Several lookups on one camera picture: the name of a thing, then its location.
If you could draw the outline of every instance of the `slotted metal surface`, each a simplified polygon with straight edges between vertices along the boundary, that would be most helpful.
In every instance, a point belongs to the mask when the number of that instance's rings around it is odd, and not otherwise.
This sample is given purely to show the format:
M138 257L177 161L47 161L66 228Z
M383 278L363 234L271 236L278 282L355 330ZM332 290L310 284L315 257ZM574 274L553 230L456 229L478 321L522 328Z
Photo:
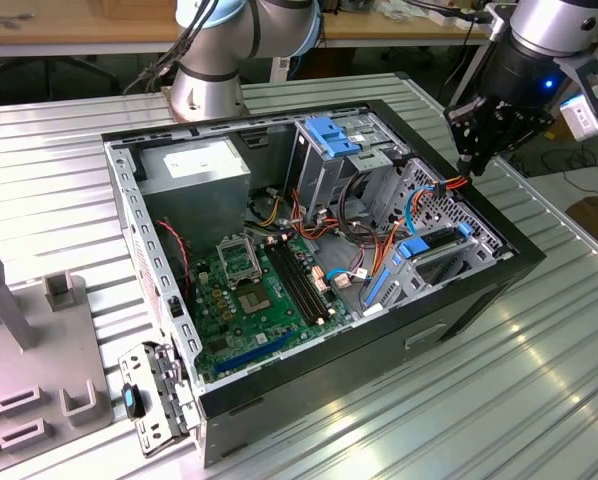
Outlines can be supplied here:
M449 160L434 104L393 75L245 89L251 111L381 98ZM152 338L99 134L172 121L161 95L0 108L0 256L11 285L83 276L115 423L3 478L598 478L598 247L505 165L478 188L548 258L464 334L203 470L190 443L145 460L117 357Z

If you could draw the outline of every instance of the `yellow wire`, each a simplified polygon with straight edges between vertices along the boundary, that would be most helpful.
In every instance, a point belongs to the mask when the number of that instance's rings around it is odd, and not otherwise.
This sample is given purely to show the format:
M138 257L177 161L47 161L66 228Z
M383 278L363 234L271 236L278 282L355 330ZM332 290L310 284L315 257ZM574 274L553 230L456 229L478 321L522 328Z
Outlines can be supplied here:
M275 206L272 209L272 213L270 214L270 216L267 218L266 221L258 224L260 227L267 227L269 225L272 225L272 222L274 222L275 218L277 218L277 211L279 210L280 203L281 203L281 197L277 197L277 199L275 200Z

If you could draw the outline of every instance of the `gray plastic holder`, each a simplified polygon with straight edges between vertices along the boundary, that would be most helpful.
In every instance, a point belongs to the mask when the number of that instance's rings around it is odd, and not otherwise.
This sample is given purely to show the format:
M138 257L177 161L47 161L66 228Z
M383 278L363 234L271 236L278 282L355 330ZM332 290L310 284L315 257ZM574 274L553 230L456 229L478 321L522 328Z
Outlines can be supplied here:
M11 291L0 260L0 470L112 417L83 279L60 272Z

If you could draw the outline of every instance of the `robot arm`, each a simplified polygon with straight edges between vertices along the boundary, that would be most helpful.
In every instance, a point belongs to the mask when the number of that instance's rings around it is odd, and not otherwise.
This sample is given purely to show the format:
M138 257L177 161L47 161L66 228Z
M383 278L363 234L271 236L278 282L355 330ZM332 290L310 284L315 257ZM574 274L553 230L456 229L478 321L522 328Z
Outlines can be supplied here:
M187 121L240 114L240 62L302 55L314 46L320 31L317 0L215 0L214 4L179 59L171 89L173 110ZM209 12L213 5L208 5ZM199 2L179 0L177 23L187 28L199 8Z
M598 134L598 0L521 0L489 4L491 45L472 92L444 114L461 155L461 174L483 174L490 159L545 131L567 78L581 95L561 106L577 140Z

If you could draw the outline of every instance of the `background desk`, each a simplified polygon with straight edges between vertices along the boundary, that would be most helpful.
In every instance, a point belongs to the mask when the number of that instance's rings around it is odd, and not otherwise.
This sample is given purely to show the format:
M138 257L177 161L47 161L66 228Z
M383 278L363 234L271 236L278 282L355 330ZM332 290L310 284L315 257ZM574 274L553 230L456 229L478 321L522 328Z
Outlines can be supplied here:
M0 15L31 12L20 30L0 25L0 57L99 55L166 51L179 35L171 21L113 20L104 17L98 0L0 0ZM453 45L466 32L425 18L397 23L370 14L326 14L322 47ZM483 43L474 32L469 43Z

